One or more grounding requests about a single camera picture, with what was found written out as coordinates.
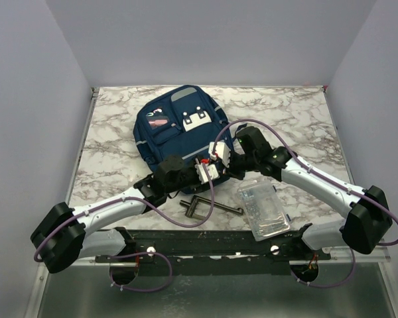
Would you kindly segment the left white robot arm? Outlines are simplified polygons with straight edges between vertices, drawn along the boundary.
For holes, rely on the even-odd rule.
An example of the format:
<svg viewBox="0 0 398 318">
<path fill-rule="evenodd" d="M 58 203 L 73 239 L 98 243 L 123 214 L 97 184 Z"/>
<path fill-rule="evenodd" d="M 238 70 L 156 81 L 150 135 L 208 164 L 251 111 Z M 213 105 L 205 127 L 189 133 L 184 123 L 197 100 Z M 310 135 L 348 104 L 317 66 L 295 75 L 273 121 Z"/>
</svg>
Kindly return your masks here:
<svg viewBox="0 0 398 318">
<path fill-rule="evenodd" d="M 109 199 L 78 207 L 57 203 L 31 234 L 34 261 L 44 263 L 51 274 L 63 271 L 79 258 L 90 235 L 126 217 L 157 211 L 170 193 L 198 186 L 199 163 L 199 156 L 189 162 L 168 156 L 155 172 Z"/>
</svg>

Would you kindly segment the navy blue student backpack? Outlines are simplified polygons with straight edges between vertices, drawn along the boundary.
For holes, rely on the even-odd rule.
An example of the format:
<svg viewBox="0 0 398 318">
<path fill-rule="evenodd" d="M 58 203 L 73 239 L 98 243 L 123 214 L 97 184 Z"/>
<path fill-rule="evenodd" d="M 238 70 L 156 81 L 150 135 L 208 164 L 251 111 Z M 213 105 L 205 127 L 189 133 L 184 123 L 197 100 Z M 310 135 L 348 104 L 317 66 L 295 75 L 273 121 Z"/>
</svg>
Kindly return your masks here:
<svg viewBox="0 0 398 318">
<path fill-rule="evenodd" d="M 153 129 L 149 121 L 167 119 L 168 123 Z M 227 169 L 208 154 L 211 142 L 224 141 L 235 152 L 229 120 L 222 108 L 200 87 L 184 85 L 148 102 L 137 114 L 133 135 L 142 159 L 152 173 L 170 155 L 189 162 L 196 156 L 215 164 L 220 177 L 200 184 L 195 193 L 213 189 L 228 181 Z"/>
</svg>

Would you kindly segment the pink eraser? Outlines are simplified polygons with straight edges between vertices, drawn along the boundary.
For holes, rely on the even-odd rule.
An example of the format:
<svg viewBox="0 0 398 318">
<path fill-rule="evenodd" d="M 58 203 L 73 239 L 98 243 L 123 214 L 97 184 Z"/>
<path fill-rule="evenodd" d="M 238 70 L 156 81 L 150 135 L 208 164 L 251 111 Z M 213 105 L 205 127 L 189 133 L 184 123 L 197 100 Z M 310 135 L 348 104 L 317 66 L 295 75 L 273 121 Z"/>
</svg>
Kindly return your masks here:
<svg viewBox="0 0 398 318">
<path fill-rule="evenodd" d="M 157 127 L 161 127 L 167 123 L 168 123 L 167 119 L 155 119 L 155 120 L 149 121 L 149 124 L 153 129 L 155 129 Z"/>
</svg>

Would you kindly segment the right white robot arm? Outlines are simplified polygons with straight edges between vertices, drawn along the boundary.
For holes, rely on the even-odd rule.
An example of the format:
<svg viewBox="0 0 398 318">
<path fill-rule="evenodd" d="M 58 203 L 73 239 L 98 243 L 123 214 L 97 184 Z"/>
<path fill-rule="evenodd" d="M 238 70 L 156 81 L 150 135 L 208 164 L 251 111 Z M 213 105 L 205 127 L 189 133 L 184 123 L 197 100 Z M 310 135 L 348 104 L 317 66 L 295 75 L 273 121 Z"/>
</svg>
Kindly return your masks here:
<svg viewBox="0 0 398 318">
<path fill-rule="evenodd" d="M 370 254 L 392 226 L 386 196 L 380 188 L 362 189 L 313 168 L 287 147 L 273 148 L 256 127 L 239 129 L 235 137 L 243 154 L 230 156 L 233 177 L 242 179 L 246 172 L 259 172 L 311 194 L 341 215 L 337 221 L 303 226 L 302 236 L 291 245 L 297 258 L 305 260 L 316 250 L 335 246 Z"/>
</svg>

